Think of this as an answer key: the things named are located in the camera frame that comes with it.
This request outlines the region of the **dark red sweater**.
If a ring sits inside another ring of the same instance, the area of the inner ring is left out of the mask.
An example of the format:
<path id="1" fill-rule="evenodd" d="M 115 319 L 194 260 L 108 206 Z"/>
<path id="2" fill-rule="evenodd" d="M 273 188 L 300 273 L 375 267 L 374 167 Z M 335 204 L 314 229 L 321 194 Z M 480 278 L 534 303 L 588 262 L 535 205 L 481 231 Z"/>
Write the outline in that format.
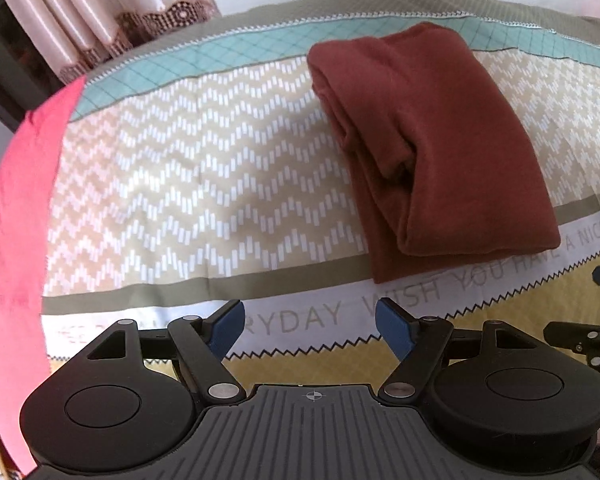
<path id="1" fill-rule="evenodd" d="M 306 62 L 376 283 L 558 247 L 528 133 L 457 32 L 330 40 Z"/>

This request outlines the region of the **patterned bed quilt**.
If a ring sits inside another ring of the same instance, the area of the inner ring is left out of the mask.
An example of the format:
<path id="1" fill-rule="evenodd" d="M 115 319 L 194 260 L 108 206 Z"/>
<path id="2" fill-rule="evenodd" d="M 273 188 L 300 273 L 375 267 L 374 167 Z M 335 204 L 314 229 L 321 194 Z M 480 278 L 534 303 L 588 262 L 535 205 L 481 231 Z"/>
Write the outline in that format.
<path id="1" fill-rule="evenodd" d="M 312 44 L 420 22 L 458 32 L 539 157 L 562 244 L 377 285 Z M 227 367 L 257 382 L 381 384 L 388 296 L 461 328 L 600 325 L 600 20 L 498 0 L 299 0 L 194 25 L 96 70 L 62 140 L 42 326 L 61 367 L 113 322 L 246 308 Z"/>

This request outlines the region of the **pink red cloth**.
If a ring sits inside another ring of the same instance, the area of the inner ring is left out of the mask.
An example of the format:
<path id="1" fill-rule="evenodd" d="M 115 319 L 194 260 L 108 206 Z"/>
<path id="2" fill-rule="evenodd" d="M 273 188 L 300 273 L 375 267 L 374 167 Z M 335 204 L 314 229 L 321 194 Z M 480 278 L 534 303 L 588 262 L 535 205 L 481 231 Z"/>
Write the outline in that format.
<path id="1" fill-rule="evenodd" d="M 84 84 L 73 81 L 27 113 L 0 163 L 0 438 L 22 474 L 35 462 L 20 410 L 50 376 L 41 321 L 50 198 Z"/>

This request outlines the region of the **pink lace curtain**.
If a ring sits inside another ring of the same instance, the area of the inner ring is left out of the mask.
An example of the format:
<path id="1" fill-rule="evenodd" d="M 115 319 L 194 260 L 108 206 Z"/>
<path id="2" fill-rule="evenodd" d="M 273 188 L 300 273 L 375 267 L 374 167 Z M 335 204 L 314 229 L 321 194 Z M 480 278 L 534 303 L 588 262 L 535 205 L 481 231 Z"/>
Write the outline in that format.
<path id="1" fill-rule="evenodd" d="M 5 0 L 64 84 L 175 29 L 220 14 L 214 0 Z"/>

